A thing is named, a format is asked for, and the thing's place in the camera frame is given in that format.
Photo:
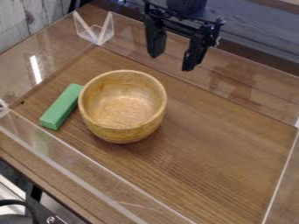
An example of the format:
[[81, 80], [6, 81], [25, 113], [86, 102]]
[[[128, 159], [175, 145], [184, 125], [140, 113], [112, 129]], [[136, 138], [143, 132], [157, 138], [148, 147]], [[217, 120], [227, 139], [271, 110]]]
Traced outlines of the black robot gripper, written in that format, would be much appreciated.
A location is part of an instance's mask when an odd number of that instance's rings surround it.
[[203, 60], [207, 47], [219, 41], [224, 20], [209, 21], [200, 17], [207, 0], [165, 0], [165, 6], [144, 0], [144, 34], [149, 56], [155, 59], [164, 53], [165, 30], [191, 38], [184, 52], [181, 70], [189, 72]]

